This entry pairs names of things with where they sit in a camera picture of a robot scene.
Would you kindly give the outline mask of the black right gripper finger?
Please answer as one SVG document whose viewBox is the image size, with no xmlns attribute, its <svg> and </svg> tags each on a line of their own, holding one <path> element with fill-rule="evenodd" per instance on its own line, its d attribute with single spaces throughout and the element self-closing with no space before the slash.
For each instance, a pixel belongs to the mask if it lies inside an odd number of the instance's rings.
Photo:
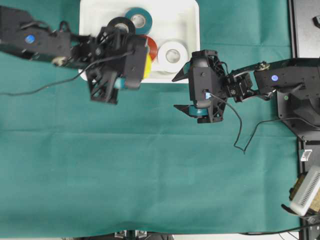
<svg viewBox="0 0 320 240">
<path fill-rule="evenodd" d="M 191 118 L 204 118 L 208 116 L 208 109 L 207 108 L 196 108 L 194 105 L 181 105 L 175 104 L 173 106 L 177 110 L 183 112 L 187 116 Z"/>
<path fill-rule="evenodd" d="M 184 81 L 184 80 L 189 80 L 189 73 L 190 73 L 190 68 L 191 68 L 191 62 L 188 61 L 185 63 L 182 67 L 182 69 L 175 75 L 175 77 L 172 79 L 173 82 L 178 82 L 178 81 Z"/>
</svg>

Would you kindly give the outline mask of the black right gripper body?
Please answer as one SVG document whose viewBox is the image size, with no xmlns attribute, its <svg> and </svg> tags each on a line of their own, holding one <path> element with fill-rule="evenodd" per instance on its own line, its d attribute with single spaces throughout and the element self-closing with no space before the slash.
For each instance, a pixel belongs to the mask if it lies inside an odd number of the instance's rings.
<svg viewBox="0 0 320 240">
<path fill-rule="evenodd" d="M 223 67 L 227 64 L 220 61 L 218 52 L 215 52 L 215 56 L 209 57 L 209 64 L 213 71 L 212 90 L 205 91 L 206 98 L 210 100 L 210 106 L 206 108 L 208 116 L 194 118 L 198 124 L 221 122 L 229 98 L 237 103 L 258 95 L 258 92 L 252 89 L 253 83 L 250 78 L 250 71 L 240 70 L 239 72 L 228 73 L 227 68 Z"/>
</svg>

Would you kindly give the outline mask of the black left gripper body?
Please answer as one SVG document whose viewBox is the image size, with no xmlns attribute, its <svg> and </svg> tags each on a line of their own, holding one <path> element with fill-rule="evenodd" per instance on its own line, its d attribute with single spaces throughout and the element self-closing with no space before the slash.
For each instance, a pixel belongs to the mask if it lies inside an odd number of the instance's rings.
<svg viewBox="0 0 320 240">
<path fill-rule="evenodd" d="M 71 66 L 85 73 L 92 101 L 116 104 L 119 89 L 114 88 L 118 77 L 124 78 L 127 41 L 130 36 L 116 27 L 102 27 L 96 37 L 79 36 L 71 48 Z"/>
</svg>

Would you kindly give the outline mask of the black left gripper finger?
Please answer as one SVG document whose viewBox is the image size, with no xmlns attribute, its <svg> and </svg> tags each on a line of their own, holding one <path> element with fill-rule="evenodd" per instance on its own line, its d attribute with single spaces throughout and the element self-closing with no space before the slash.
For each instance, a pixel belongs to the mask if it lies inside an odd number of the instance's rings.
<svg viewBox="0 0 320 240">
<path fill-rule="evenodd" d="M 117 90 L 125 89 L 125 78 L 117 77 L 113 87 Z"/>
</svg>

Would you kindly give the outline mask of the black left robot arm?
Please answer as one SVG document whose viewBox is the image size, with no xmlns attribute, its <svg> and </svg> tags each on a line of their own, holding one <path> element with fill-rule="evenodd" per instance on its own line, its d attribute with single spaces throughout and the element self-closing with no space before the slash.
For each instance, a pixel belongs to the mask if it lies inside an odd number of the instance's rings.
<svg viewBox="0 0 320 240">
<path fill-rule="evenodd" d="M 112 19 L 96 36 L 79 35 L 62 21 L 57 30 L 27 11 L 1 6 L 0 50 L 30 61 L 78 69 L 87 79 L 90 99 L 116 104 L 121 89 L 138 89 L 151 72 L 147 38 L 131 20 Z"/>
</svg>

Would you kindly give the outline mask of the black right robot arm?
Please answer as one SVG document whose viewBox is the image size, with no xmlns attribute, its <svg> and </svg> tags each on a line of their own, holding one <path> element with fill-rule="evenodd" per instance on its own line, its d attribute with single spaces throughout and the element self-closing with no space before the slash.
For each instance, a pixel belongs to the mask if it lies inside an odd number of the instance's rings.
<svg viewBox="0 0 320 240">
<path fill-rule="evenodd" d="M 199 123 L 220 122 L 229 98 L 236 103 L 258 97 L 264 101 L 275 92 L 293 99 L 291 114 L 312 125 L 320 124 L 320 60 L 318 58 L 290 58 L 267 63 L 265 61 L 228 71 L 215 50 L 192 53 L 173 82 L 188 80 L 192 104 L 174 107 L 196 118 Z"/>
</svg>

